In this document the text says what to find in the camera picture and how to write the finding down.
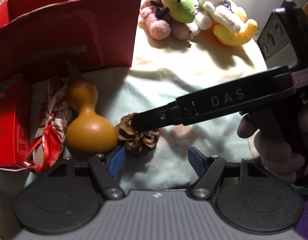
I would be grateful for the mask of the right hand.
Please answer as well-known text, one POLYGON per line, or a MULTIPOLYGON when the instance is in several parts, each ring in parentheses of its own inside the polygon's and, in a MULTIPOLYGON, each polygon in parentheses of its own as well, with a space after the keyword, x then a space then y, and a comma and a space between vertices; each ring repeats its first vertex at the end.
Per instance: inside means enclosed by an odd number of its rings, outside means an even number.
MULTIPOLYGON (((308 102, 299 116, 299 127, 308 139, 308 102)), ((304 167, 304 157, 298 152, 293 152, 287 142, 266 135, 255 122, 252 122, 248 114, 244 115, 239 122, 237 135, 240 138, 249 138, 255 132, 254 146, 260 155, 262 165, 287 184, 294 183, 298 178, 297 172, 304 167)), ((304 175, 307 174, 308 165, 304 171, 304 175)))

